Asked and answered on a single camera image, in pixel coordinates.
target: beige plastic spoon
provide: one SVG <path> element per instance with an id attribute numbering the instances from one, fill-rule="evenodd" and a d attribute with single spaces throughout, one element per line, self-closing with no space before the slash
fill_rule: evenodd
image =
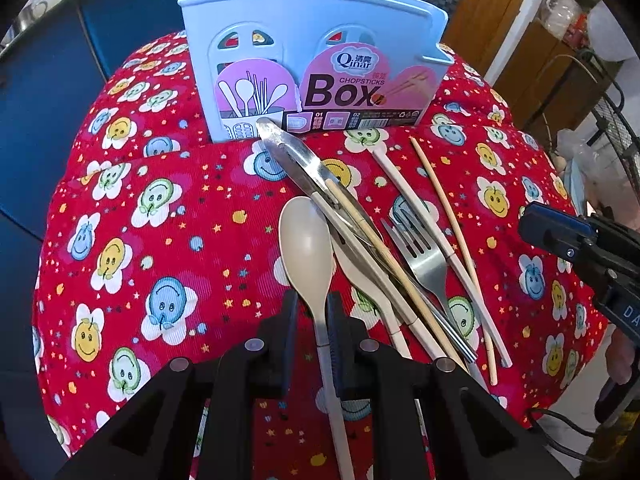
<path id="1" fill-rule="evenodd" d="M 340 478 L 354 480 L 342 405 L 335 394 L 329 335 L 324 315 L 324 303 L 331 285 L 334 264 L 329 226 L 308 197 L 297 196 L 282 208 L 278 235 L 282 263 L 289 283 L 305 301 L 314 318 L 324 403 L 329 415 Z"/>

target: black cable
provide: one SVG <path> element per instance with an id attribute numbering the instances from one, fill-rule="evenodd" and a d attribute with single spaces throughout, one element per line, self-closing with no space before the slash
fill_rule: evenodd
<path id="1" fill-rule="evenodd" d="M 527 410 L 527 418 L 529 419 L 529 422 L 531 424 L 531 429 L 532 429 L 533 433 L 541 435 L 545 439 L 546 444 L 549 447 L 555 449 L 558 453 L 562 453 L 564 455 L 570 456 L 571 458 L 575 458 L 576 460 L 581 460 L 582 462 L 589 462 L 589 463 L 593 463 L 593 464 L 607 464 L 607 463 L 611 462 L 612 457 L 607 458 L 606 460 L 600 460 L 600 459 L 597 459 L 597 458 L 594 458 L 594 457 L 591 457 L 591 456 L 588 456 L 588 455 L 584 455 L 582 453 L 578 453 L 577 451 L 574 451 L 573 449 L 570 449 L 568 447 L 563 446 L 557 440 L 555 440 L 551 435 L 549 435 L 542 428 L 542 426 L 540 426 L 538 421 L 533 417 L 534 413 L 541 413 L 542 415 L 548 415 L 548 416 L 551 416 L 553 418 L 556 418 L 556 419 L 560 420 L 561 422 L 564 422 L 572 430 L 574 430 L 577 433 L 580 433 L 580 434 L 582 434 L 584 436 L 588 436 L 590 438 L 594 438 L 594 437 L 596 437 L 597 434 L 595 432 L 593 432 L 593 431 L 587 431 L 587 430 L 581 428 L 580 426 L 578 426 L 574 422 L 570 421 L 568 418 L 566 418 L 561 413 L 553 412 L 552 410 L 545 410 L 544 408 L 529 408 Z M 625 432 L 621 433 L 621 435 L 626 435 L 626 434 L 628 434 L 628 431 L 625 431 Z"/>

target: beige chopstick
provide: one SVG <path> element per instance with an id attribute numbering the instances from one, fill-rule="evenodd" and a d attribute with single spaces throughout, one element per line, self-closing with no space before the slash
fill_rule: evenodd
<path id="1" fill-rule="evenodd" d="M 418 141 L 415 139 L 415 137 L 409 137 L 409 139 L 411 140 L 411 144 L 414 146 L 415 152 L 418 154 L 418 157 L 420 158 L 420 161 L 422 163 L 424 170 L 429 175 L 429 178 L 431 179 L 431 183 L 433 184 L 433 187 L 436 189 L 436 193 L 440 198 L 440 203 L 442 204 L 444 211 L 446 211 L 447 213 L 447 218 L 449 218 L 449 223 L 451 224 L 453 232 L 456 235 L 456 239 L 458 240 L 460 251 L 462 252 L 462 257 L 465 261 L 466 271 L 469 273 L 469 276 L 471 277 L 471 281 L 476 286 L 476 289 L 478 290 L 478 294 L 480 294 L 480 296 L 482 297 L 482 289 L 480 288 L 480 282 L 478 280 L 478 274 L 476 274 L 476 268 L 474 267 L 473 260 L 471 259 L 471 254 L 469 253 L 469 248 L 466 245 L 465 236 L 462 234 L 462 231 L 460 230 L 460 225 L 458 224 L 456 215 L 453 212 L 453 209 L 451 208 L 449 199 L 447 198 L 446 193 L 442 189 L 442 186 L 440 185 L 440 181 L 438 180 L 438 176 L 436 175 L 435 171 L 433 171 L 433 168 L 431 167 L 431 163 L 429 162 L 429 159 L 427 158 L 424 151 L 422 150 L 420 144 L 418 144 Z M 482 317 L 480 317 L 480 322 L 482 324 L 482 332 L 484 333 L 484 347 L 486 348 L 487 364 L 489 367 L 489 380 L 492 386 L 495 386 L 496 384 L 498 384 L 498 370 L 495 364 L 494 340 L 491 339 L 491 335 L 489 334 L 489 331 L 485 328 L 484 323 L 482 322 Z"/>
<path id="2" fill-rule="evenodd" d="M 347 197 L 345 197 L 342 190 L 336 185 L 336 183 L 327 179 L 324 181 L 326 186 L 332 195 L 335 196 L 336 200 L 340 203 L 340 205 L 345 209 L 345 211 L 353 218 L 354 222 L 362 229 L 364 234 L 367 236 L 372 245 L 376 248 L 376 250 L 380 253 L 382 258 L 386 261 L 386 264 L 391 268 L 396 278 L 400 281 L 404 290 L 407 291 L 409 297 L 414 302 L 414 305 L 420 312 L 422 318 L 427 322 L 427 325 L 433 335 L 437 339 L 438 343 L 447 354 L 448 357 L 452 358 L 459 366 L 462 367 L 463 370 L 467 370 L 466 365 L 456 352 L 455 348 L 449 341 L 449 338 L 441 329 L 440 325 L 433 317 L 433 314 L 429 310 L 429 308 L 424 303 L 424 300 L 420 296 L 420 293 L 415 288 L 415 285 L 409 280 L 404 269 L 400 266 L 398 261 L 394 258 L 393 254 L 389 250 L 389 248 L 385 245 L 385 243 L 380 239 L 378 234 L 370 227 L 367 221 L 362 217 L 362 215 L 357 211 L 357 209 L 353 206 Z"/>

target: white wall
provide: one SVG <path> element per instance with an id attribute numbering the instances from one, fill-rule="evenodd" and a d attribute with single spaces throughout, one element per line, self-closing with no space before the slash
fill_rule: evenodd
<path id="1" fill-rule="evenodd" d="M 625 107 L 622 113 L 636 135 L 639 135 L 640 59 L 635 57 L 626 60 L 616 77 L 616 82 L 625 93 Z M 620 102 L 620 94 L 613 86 L 607 90 L 607 94 L 615 104 Z M 593 115 L 589 114 L 578 128 L 576 128 L 576 134 L 581 139 L 588 140 L 596 130 L 596 121 Z M 598 151 L 599 156 L 604 158 L 607 169 L 614 170 L 615 173 L 625 181 L 625 171 L 618 160 L 615 150 L 609 144 L 607 137 L 603 135 L 593 147 Z M 607 197 L 609 205 L 612 206 L 616 220 L 635 230 L 640 230 L 640 206 L 628 183 L 623 186 L 612 186 L 611 184 L 603 183 L 600 186 L 600 190 L 602 191 L 602 195 Z"/>

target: printed spoon illustration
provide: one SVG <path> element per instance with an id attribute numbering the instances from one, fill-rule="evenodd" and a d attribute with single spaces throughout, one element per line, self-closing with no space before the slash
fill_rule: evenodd
<path id="1" fill-rule="evenodd" d="M 234 97 L 234 94 L 231 91 L 231 88 L 229 88 L 229 85 L 226 83 L 226 81 L 220 81 L 218 83 L 218 86 L 222 90 L 222 93 L 225 95 L 226 101 L 233 108 L 233 111 L 235 112 L 236 116 L 242 117 L 242 114 L 240 113 L 240 109 L 238 108 L 238 102 L 236 101 L 236 98 Z"/>
<path id="2" fill-rule="evenodd" d="M 269 108 L 271 108 L 271 105 L 275 104 L 275 102 L 280 99 L 284 94 L 287 93 L 287 90 L 289 89 L 289 87 L 285 84 L 279 84 L 278 86 L 276 86 L 275 90 L 273 91 L 273 94 L 271 94 L 271 99 L 269 99 L 269 103 L 267 104 L 267 107 L 264 109 L 265 113 L 269 113 Z"/>
<path id="3" fill-rule="evenodd" d="M 249 116 L 249 101 L 254 96 L 254 84 L 248 79 L 238 79 L 236 81 L 236 93 L 244 103 L 244 116 Z"/>

